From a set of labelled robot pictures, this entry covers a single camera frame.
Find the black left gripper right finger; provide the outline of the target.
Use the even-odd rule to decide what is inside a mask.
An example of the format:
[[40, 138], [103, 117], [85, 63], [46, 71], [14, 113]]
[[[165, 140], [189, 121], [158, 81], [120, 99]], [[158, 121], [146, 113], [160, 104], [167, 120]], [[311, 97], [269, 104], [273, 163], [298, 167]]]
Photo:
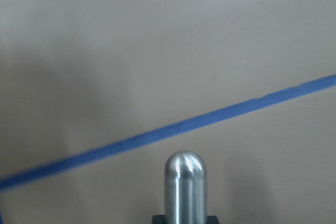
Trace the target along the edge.
[[207, 224], [219, 224], [219, 219], [217, 216], [207, 216]]

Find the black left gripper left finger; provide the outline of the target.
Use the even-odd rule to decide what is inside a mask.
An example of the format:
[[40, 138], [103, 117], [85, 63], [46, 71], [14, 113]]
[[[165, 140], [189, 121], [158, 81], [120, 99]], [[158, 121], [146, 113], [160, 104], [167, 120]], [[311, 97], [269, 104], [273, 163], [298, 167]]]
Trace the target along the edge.
[[164, 215], [154, 215], [152, 217], [152, 224], [165, 224], [165, 216]]

